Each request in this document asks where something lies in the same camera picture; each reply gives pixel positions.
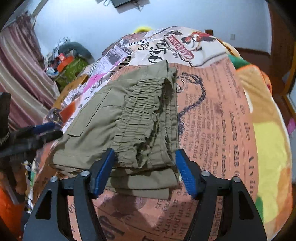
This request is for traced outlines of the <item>olive green pants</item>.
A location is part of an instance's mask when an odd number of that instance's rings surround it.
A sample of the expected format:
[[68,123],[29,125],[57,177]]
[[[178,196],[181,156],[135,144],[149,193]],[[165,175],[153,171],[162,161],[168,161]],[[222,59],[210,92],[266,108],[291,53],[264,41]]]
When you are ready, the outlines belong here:
[[179,182],[176,73],[164,60],[109,82],[74,117],[49,163],[71,175],[91,167],[110,148],[116,161],[108,190],[168,199]]

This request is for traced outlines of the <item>newspaper print bedspread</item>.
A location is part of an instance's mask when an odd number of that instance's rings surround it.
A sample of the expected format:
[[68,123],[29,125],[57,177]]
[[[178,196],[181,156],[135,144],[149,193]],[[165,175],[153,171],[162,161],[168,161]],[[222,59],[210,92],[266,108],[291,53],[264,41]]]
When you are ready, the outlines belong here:
[[[102,87],[138,67],[164,60],[177,70],[179,146],[175,152],[183,149],[190,161],[217,178],[239,177],[255,203],[258,161],[248,100],[232,57],[218,39],[207,33],[169,27],[154,34],[125,36],[100,61],[87,67],[89,79],[84,90],[66,100],[64,109],[52,109],[45,121],[54,121],[64,134],[81,108]],[[46,146],[41,156],[44,166],[34,186],[34,205],[51,177],[74,178],[83,171],[68,175],[49,163],[59,140]],[[113,192],[105,186],[92,201],[105,240],[185,240],[198,201],[187,193],[178,168],[177,177],[178,185],[168,199]],[[73,240],[81,240],[74,197],[67,199]],[[217,197],[208,240],[217,240],[222,204],[223,197]]]

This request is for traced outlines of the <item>yellow orange fleece blanket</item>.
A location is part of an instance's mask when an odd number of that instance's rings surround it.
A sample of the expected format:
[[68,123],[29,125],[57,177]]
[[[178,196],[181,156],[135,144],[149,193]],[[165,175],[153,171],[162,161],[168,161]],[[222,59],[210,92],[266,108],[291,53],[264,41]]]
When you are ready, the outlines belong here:
[[230,44],[222,45],[232,57],[251,111],[258,154],[256,207],[267,238],[271,240],[283,228],[293,209],[288,131],[273,99],[269,77],[259,67],[245,61]]

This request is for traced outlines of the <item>yellow headboard cushion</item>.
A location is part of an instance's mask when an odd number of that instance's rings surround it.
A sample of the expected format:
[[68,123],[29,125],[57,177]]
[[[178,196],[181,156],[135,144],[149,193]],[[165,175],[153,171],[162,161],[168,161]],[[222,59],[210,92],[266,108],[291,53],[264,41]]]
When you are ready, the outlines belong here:
[[140,26],[134,30],[135,34],[152,31],[152,28],[147,26]]

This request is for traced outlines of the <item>orange box in basket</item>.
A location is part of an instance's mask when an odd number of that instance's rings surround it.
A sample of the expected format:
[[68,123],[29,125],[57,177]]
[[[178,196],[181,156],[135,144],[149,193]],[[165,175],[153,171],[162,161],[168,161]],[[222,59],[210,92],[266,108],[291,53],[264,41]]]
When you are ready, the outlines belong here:
[[57,57],[57,60],[58,60],[57,71],[62,72],[62,70],[74,60],[74,57],[73,56],[66,57],[63,53],[60,53]]

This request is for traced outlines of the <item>grey plush pillow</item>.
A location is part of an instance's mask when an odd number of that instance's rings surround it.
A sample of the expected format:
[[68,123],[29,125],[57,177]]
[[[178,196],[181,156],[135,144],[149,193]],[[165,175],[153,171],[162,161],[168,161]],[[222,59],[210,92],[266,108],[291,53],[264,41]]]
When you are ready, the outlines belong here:
[[64,55],[67,55],[70,52],[72,52],[75,57],[80,56],[84,59],[92,58],[92,54],[78,42],[66,42],[58,49],[59,54],[63,53]]

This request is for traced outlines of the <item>brown wooden door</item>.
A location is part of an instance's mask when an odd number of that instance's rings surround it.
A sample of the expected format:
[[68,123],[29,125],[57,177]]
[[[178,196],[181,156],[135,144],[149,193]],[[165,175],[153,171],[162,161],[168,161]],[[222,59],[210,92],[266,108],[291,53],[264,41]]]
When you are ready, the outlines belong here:
[[269,1],[271,17],[272,46],[271,59],[273,73],[285,86],[280,89],[280,95],[285,96],[292,90],[295,83],[295,28],[291,20],[276,1]]

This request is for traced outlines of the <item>mustard yellow cloth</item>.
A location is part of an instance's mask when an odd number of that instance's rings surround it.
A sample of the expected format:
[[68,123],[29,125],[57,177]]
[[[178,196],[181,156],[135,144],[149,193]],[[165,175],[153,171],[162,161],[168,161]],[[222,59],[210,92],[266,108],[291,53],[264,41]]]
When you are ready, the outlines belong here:
[[68,105],[65,99],[69,95],[70,91],[75,90],[79,86],[83,85],[88,80],[88,78],[89,76],[87,74],[83,74],[73,80],[71,83],[67,84],[53,104],[52,108],[64,109]]

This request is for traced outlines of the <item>striped pink curtain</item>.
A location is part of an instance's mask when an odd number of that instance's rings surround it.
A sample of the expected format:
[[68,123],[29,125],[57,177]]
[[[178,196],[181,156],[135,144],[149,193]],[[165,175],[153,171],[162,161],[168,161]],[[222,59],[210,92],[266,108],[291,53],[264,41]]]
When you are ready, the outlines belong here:
[[44,57],[28,13],[1,30],[1,91],[11,94],[12,130],[42,123],[60,95],[44,71]]

